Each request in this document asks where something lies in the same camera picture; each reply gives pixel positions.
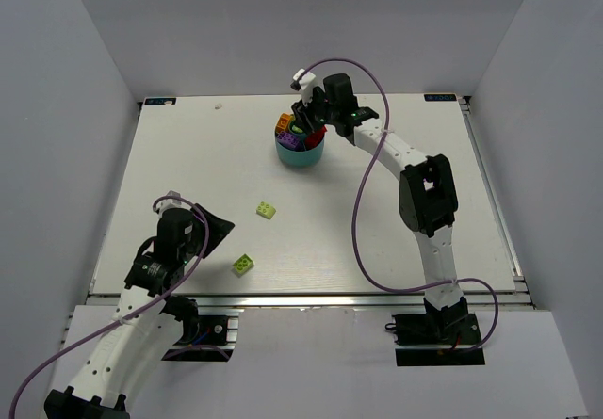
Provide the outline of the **red curved lego brick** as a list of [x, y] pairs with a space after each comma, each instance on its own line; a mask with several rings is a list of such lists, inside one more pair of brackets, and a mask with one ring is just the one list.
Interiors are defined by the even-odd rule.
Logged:
[[304, 141], [304, 147], [307, 151], [317, 147], [317, 145], [324, 139], [324, 135], [327, 132], [325, 126], [320, 127], [316, 132], [307, 136]]

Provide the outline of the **yellow butterfly curved lego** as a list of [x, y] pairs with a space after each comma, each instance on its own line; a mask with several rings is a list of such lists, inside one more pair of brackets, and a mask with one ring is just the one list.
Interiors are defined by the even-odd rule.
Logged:
[[291, 114], [283, 113], [276, 122], [275, 132], [280, 134], [282, 132], [288, 132], [291, 122], [294, 121], [294, 117]]

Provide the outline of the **purple lego plate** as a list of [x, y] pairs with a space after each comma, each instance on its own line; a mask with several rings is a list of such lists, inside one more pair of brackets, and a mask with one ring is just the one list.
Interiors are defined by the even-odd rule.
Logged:
[[281, 132], [277, 135], [276, 141], [289, 151], [302, 152], [304, 145], [302, 140], [295, 134]]

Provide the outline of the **lime lego brick studs up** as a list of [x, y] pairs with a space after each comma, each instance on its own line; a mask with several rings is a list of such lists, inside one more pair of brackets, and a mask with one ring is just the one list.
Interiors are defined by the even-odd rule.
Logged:
[[265, 201], [261, 201], [256, 207], [256, 214], [265, 219], [272, 219], [276, 214], [276, 208]]

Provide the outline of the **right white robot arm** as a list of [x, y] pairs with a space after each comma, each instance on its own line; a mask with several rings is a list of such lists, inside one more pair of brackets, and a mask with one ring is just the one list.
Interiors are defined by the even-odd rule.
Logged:
[[350, 78], [333, 74], [319, 87], [305, 70], [293, 76], [291, 87], [301, 94], [292, 105], [295, 125], [310, 134], [331, 125], [338, 135], [371, 155], [370, 166], [381, 163], [399, 181], [399, 215], [414, 234], [425, 278], [425, 328], [444, 339], [468, 316], [466, 299], [456, 282], [452, 226], [458, 199], [449, 160], [411, 147], [369, 107], [361, 107]]

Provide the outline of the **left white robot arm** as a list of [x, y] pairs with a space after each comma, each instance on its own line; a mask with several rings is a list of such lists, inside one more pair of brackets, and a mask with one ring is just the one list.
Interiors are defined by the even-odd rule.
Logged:
[[173, 294], [189, 262], [207, 257], [235, 225], [174, 195], [154, 205], [155, 235], [139, 247], [124, 280], [111, 329], [83, 367], [46, 397], [49, 418], [126, 418], [144, 382], [169, 352], [209, 342], [214, 324], [195, 300]]

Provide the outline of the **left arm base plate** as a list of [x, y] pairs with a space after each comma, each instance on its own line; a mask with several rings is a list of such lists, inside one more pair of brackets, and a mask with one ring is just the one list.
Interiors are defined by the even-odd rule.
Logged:
[[164, 355], [169, 362], [227, 363], [234, 352], [241, 310], [201, 308], [183, 337]]

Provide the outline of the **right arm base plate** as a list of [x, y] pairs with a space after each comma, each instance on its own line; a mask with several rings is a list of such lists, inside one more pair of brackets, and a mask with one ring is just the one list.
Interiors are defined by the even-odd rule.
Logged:
[[384, 326], [394, 336], [397, 367], [484, 366], [477, 317], [469, 314], [440, 336], [426, 314], [398, 314]]

